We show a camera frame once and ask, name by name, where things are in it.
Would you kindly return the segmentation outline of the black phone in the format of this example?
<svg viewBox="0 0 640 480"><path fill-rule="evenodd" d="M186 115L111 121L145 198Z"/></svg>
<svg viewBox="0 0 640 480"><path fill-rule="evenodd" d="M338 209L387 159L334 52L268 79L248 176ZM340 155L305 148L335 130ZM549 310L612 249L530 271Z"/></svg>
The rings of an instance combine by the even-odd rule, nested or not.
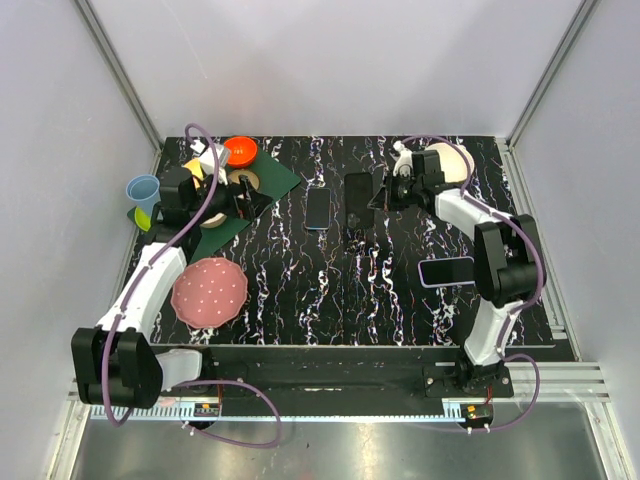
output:
<svg viewBox="0 0 640 480"><path fill-rule="evenodd" d="M328 188L307 191L304 226L307 230L327 230L331 219L331 193Z"/></svg>

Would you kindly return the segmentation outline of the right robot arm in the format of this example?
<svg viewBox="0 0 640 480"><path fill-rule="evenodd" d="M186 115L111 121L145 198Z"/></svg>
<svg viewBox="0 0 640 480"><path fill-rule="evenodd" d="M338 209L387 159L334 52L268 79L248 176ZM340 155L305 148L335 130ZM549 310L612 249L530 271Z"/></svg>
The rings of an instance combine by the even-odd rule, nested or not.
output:
<svg viewBox="0 0 640 480"><path fill-rule="evenodd" d="M468 192L475 162L463 146L438 142L415 151L398 141L397 153L374 209L418 206L473 242L474 284L481 301L445 386L466 395L488 392L506 376L508 336L520 313L535 304L546 282L537 225L509 215Z"/></svg>

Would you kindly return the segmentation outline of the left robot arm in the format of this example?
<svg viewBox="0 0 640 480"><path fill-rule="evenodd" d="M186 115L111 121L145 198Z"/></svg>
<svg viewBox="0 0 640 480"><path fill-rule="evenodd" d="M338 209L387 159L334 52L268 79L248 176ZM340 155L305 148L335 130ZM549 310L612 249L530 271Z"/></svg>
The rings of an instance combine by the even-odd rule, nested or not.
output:
<svg viewBox="0 0 640 480"><path fill-rule="evenodd" d="M169 303L177 318L193 328L216 328L235 319L248 298L248 278L235 262L221 257L192 261L200 223L217 214L255 219L270 204L246 178L228 181L215 168L196 185L184 167L170 170L162 185L186 191L164 196L160 215L139 263L108 312L71 340L80 400L105 409L149 409L162 393L185 387L196 396L215 386L216 372L206 355L191 347L153 350L152 325Z"/></svg>

